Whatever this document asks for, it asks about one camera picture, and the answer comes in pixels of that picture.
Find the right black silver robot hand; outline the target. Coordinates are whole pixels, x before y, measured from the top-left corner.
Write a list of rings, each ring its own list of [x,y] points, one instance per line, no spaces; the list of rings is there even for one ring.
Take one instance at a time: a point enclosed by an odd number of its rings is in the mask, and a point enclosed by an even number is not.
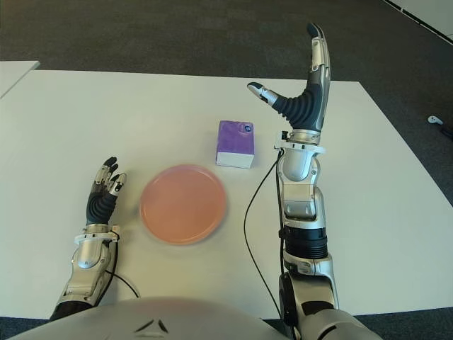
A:
[[[328,102],[331,70],[326,36],[315,23],[307,25],[311,37],[311,66],[305,89],[297,97],[285,97],[257,82],[247,88],[284,117],[292,128],[320,133]]]

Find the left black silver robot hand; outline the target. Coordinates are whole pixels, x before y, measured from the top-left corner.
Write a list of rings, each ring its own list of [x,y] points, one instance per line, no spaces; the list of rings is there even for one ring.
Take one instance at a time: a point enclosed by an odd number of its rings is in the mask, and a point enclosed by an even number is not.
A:
[[[97,171],[86,204],[86,225],[109,223],[127,180],[125,173],[115,173],[117,168],[117,158],[110,157]]]

